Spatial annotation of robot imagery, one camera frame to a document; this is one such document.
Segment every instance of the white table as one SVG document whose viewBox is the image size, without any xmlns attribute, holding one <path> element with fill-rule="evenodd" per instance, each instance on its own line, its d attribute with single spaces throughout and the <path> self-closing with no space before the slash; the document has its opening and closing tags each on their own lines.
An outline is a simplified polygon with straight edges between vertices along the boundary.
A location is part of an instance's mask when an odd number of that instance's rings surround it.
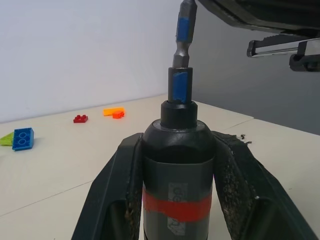
<svg viewBox="0 0 320 240">
<path fill-rule="evenodd" d="M 0 136 L 24 127 L 35 132 L 31 150 L 0 147 L 0 239 L 70 240 L 93 179 L 123 138 L 144 132 L 160 117 L 165 99 L 162 95 L 115 104 L 126 109 L 122 119 L 103 117 L 107 106 L 101 106 L 0 124 Z M 253 141 L 253 154 L 279 179 L 320 236 L 320 136 L 202 103 L 198 106 L 198 119 L 212 130 L 246 134 Z M 88 115 L 88 122 L 74 124 L 77 114 Z M 303 151 L 309 151 L 308 159 L 302 159 Z M 209 239 L 230 239 L 215 193 Z"/>
</svg>

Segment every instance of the white wall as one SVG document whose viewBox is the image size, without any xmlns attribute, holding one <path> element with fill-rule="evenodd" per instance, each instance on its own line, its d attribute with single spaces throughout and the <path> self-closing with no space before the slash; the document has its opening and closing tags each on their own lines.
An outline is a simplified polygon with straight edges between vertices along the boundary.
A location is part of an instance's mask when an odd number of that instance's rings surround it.
<svg viewBox="0 0 320 240">
<path fill-rule="evenodd" d="M 0 1 L 0 122 L 166 92 L 180 3 Z"/>
</svg>

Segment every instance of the blue lego brick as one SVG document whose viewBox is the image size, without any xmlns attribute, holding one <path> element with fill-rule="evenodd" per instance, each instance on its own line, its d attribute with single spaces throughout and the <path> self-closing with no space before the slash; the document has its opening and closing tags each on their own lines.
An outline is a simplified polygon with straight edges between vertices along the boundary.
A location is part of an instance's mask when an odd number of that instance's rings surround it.
<svg viewBox="0 0 320 240">
<path fill-rule="evenodd" d="M 34 146 L 34 137 L 35 133 L 31 127 L 15 129 L 13 133 L 12 150 L 32 149 Z"/>
</svg>

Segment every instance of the label on screwdriver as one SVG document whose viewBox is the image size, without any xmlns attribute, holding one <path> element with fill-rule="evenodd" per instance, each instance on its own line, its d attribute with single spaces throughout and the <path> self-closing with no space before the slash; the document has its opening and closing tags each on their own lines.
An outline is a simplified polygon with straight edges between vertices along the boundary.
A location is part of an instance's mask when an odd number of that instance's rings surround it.
<svg viewBox="0 0 320 240">
<path fill-rule="evenodd" d="M 186 203 L 188 194 L 187 183 L 169 183 L 168 201 L 175 203 Z M 167 228 L 176 236 L 186 235 L 186 222 L 178 221 L 173 217 L 167 218 Z"/>
<path fill-rule="evenodd" d="M 188 36 L 189 36 L 189 18 L 180 17 L 178 20 L 176 40 L 178 42 L 186 42 L 188 41 Z"/>
</svg>

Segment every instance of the gray wall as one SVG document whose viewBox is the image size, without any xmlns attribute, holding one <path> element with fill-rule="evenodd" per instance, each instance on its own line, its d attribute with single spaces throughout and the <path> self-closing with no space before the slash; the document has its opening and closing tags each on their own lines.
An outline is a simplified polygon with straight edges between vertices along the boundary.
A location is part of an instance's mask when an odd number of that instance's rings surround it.
<svg viewBox="0 0 320 240">
<path fill-rule="evenodd" d="M 320 135 L 320 73 L 293 72 L 289 55 L 248 58 L 269 33 L 233 28 L 200 3 L 190 66 L 193 99 Z"/>
</svg>

